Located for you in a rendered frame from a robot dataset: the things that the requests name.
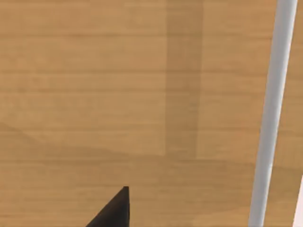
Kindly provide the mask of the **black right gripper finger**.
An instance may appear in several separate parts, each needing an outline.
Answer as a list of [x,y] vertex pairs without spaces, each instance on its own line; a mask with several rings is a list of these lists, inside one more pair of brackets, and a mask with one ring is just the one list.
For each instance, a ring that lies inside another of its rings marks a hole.
[[124,186],[85,227],[130,227],[129,187]]

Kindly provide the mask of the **wooden door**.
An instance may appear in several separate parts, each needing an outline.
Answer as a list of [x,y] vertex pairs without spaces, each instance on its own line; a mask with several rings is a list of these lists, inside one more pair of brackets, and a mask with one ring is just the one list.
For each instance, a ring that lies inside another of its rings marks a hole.
[[0,0],[0,227],[247,227],[276,0]]

